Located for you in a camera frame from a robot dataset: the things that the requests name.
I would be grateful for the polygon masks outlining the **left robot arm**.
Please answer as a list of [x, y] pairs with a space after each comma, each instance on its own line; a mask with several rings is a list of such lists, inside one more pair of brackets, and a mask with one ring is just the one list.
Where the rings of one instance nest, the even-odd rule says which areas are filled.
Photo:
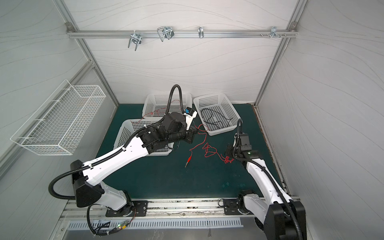
[[[124, 166], [168, 147], [171, 143], [193, 142], [198, 129], [192, 126], [192, 121], [197, 112], [190, 107], [182, 108], [181, 113], [170, 112], [175, 90], [182, 93], [179, 85], [171, 88], [166, 114], [159, 121], [138, 129], [122, 146], [99, 158], [85, 163], [80, 160], [72, 162], [70, 171], [50, 182], [50, 195], [57, 199], [74, 200], [79, 208], [102, 205], [117, 216], [127, 216], [134, 211], [135, 205], [127, 192], [110, 187], [103, 181]], [[59, 194], [54, 189], [59, 180], [68, 176], [72, 178], [73, 196]]]

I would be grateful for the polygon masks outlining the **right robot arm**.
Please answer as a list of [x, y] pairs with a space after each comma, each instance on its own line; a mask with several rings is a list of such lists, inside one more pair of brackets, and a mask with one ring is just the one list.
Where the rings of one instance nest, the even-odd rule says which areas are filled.
[[307, 239], [306, 210], [278, 184], [265, 160], [252, 149], [249, 135], [243, 132], [243, 120], [238, 119], [234, 144], [228, 145], [226, 156], [242, 163], [256, 182], [262, 197], [254, 191], [242, 191], [237, 197], [238, 211], [252, 214], [256, 225], [268, 240]]

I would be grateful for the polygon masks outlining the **red alligator clip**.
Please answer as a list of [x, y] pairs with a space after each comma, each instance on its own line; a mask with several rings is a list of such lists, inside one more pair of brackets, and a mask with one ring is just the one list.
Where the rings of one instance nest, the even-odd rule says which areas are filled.
[[191, 161], [191, 159], [192, 159], [192, 156], [190, 156], [190, 157], [188, 158], [188, 160], [187, 160], [187, 162], [186, 162], [186, 164], [185, 164], [185, 168], [188, 166], [188, 164], [189, 164], [189, 162]]

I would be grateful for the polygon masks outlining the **white basket back right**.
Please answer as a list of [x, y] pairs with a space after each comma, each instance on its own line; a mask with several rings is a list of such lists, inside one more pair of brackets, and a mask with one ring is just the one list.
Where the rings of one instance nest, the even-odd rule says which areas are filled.
[[208, 94], [193, 100], [199, 117], [209, 136], [233, 131], [241, 118], [223, 93]]

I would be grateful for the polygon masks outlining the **white basket back middle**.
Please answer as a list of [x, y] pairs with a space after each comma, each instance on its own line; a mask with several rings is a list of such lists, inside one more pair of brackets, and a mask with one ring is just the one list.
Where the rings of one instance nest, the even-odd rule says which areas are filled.
[[[169, 95], [166, 93], [154, 93], [149, 94], [146, 98], [142, 117], [144, 119], [148, 118], [161, 118], [166, 114], [166, 109], [168, 105]], [[190, 93], [182, 94], [183, 109], [187, 107], [192, 107], [192, 95]], [[177, 112], [182, 114], [183, 111], [180, 106], [180, 95], [179, 93], [174, 93], [171, 100], [171, 105], [169, 113]]]

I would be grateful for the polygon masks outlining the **white basket front left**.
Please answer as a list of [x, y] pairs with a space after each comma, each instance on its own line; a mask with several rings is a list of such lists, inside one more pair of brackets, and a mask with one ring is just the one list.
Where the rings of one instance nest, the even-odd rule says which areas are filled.
[[[130, 119], [122, 123], [117, 138], [114, 143], [114, 149], [117, 149], [123, 146], [128, 138], [137, 131], [138, 129], [144, 127], [145, 125], [151, 125], [158, 122], [161, 118], [148, 118], [148, 119]], [[159, 157], [159, 156], [168, 156], [173, 150], [169, 149], [168, 146], [165, 146], [162, 149], [156, 150], [155, 152], [147, 155], [147, 157]]]

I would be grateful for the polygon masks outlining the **metal hook clamp middle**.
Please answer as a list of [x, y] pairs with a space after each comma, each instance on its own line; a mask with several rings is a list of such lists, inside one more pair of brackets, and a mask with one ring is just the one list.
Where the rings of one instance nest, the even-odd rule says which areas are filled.
[[157, 33], [161, 42], [164, 42], [165, 39], [170, 40], [175, 35], [173, 28], [170, 26], [159, 27]]

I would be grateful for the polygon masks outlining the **metal hook clamp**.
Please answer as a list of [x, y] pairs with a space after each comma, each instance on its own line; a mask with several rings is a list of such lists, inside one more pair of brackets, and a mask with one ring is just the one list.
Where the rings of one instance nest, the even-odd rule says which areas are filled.
[[157, 33], [161, 42], [164, 42], [165, 39], [170, 40], [175, 35], [173, 28], [170, 26], [159, 27]]
[[284, 33], [278, 33], [278, 28], [276, 26], [273, 26], [268, 34], [260, 34], [262, 38], [283, 38], [286, 37], [286, 34]]
[[133, 33], [130, 35], [128, 48], [135, 46], [135, 51], [137, 51], [138, 46], [142, 43], [142, 37], [139, 34]]

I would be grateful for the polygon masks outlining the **metal hook small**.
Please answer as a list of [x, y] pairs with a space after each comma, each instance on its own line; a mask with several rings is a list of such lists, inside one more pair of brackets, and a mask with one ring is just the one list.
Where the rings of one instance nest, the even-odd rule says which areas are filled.
[[198, 35], [200, 39], [204, 38], [204, 28], [203, 27], [198, 27]]

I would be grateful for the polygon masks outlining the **metal hook clamp left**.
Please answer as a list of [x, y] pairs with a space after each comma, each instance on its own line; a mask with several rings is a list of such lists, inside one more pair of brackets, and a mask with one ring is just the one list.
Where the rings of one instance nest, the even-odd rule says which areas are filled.
[[139, 34], [133, 33], [130, 35], [128, 48], [135, 46], [135, 51], [137, 51], [138, 46], [142, 43], [142, 37]]

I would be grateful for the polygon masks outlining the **metal hook clamp right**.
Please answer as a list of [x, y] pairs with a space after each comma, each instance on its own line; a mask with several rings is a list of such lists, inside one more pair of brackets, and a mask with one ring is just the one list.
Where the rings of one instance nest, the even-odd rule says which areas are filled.
[[273, 26], [268, 34], [260, 34], [262, 38], [283, 38], [286, 37], [286, 34], [284, 33], [278, 33], [278, 28], [276, 26]]

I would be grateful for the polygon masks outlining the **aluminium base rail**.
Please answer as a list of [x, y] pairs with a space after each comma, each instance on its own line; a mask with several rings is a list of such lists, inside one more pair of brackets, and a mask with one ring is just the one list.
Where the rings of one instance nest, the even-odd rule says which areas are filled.
[[[218, 198], [178, 198], [178, 199], [133, 199], [133, 201], [147, 201], [144, 207], [139, 207], [137, 215], [139, 219], [161, 219], [161, 218], [215, 218], [232, 217], [226, 216], [222, 199], [234, 199], [229, 197]], [[123, 219], [124, 217], [108, 213], [105, 206], [93, 206], [90, 209], [90, 218], [101, 219]], [[68, 201], [61, 213], [59, 220], [86, 220], [87, 208], [78, 208], [75, 201]]]

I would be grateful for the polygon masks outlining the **aluminium crossbar rail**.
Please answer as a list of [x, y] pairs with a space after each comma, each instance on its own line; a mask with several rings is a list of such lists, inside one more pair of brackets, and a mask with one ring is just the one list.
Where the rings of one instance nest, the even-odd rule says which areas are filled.
[[[267, 30], [207, 30], [204, 29], [205, 39], [247, 39], [262, 38], [260, 34], [268, 34]], [[71, 39], [129, 39], [130, 35], [136, 33], [141, 35], [142, 39], [158, 39], [156, 30], [128, 30], [128, 31], [74, 31], [68, 32]], [[199, 39], [198, 29], [195, 30], [174, 30], [174, 39]], [[295, 38], [299, 32], [278, 30], [278, 33], [286, 34], [283, 38]]]

